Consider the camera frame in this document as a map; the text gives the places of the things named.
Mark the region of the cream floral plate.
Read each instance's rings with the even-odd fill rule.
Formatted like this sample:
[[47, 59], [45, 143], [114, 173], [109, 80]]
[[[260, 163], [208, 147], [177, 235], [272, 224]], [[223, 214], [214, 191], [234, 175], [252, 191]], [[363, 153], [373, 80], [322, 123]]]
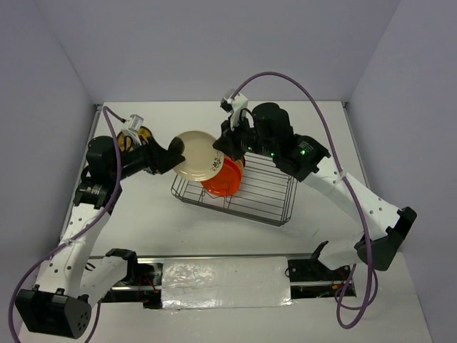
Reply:
[[213, 148], [216, 138], [204, 131], [185, 131], [177, 137], [185, 144], [185, 161], [173, 168], [189, 181], [203, 182], [215, 177], [224, 164], [224, 154]]

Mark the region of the orange plastic plate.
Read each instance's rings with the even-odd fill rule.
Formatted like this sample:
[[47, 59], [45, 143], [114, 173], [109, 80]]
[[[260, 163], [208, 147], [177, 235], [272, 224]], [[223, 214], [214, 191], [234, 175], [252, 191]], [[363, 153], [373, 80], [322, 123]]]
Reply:
[[233, 162], [238, 168], [239, 184], [241, 184], [241, 181], [243, 178], [244, 167], [246, 165], [245, 157], [243, 156], [241, 159], [234, 160]]
[[224, 159], [220, 172], [213, 178], [201, 182], [203, 188], [218, 197], [234, 195], [240, 188], [238, 168], [230, 158]]

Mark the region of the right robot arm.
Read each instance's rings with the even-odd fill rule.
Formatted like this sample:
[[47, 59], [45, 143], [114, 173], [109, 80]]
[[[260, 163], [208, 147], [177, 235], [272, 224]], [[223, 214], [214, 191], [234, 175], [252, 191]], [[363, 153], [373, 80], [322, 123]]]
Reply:
[[382, 200], [349, 173], [338, 169], [328, 149], [306, 135], [296, 134], [288, 112], [267, 102], [248, 110], [245, 105], [221, 102], [229, 116], [221, 124], [214, 148], [232, 159], [252, 153], [272, 159], [276, 168], [330, 199], [356, 223], [365, 224], [361, 234], [339, 241], [324, 241], [311, 258], [311, 272], [327, 279], [340, 267], [364, 263], [386, 271], [417, 213], [399, 209]]

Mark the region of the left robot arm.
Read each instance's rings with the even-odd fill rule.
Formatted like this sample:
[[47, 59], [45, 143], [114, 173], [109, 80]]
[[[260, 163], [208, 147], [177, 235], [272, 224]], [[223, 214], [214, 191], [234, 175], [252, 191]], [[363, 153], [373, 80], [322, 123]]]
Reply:
[[132, 250], [113, 248], [94, 270], [87, 270], [86, 265], [119, 200], [121, 180], [146, 169], [164, 174], [185, 160], [183, 151], [184, 143], [177, 138], [164, 149], [149, 137], [131, 151], [121, 151], [109, 136], [89, 142], [87, 165], [60, 249], [45, 258], [33, 288], [20, 289], [14, 299], [30, 332], [78, 339], [88, 329], [93, 307], [112, 286], [138, 280], [140, 267]]

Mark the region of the yellow patterned plate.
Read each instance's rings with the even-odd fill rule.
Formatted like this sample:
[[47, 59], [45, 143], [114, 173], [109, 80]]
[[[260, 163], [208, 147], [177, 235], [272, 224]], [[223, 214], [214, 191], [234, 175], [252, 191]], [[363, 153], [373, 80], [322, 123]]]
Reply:
[[136, 146], [145, 145], [148, 142], [148, 138], [152, 136], [153, 134], [150, 129], [145, 126], [141, 126], [135, 137], [125, 135], [125, 133], [120, 132], [116, 139], [121, 152], [130, 152], [133, 151]]

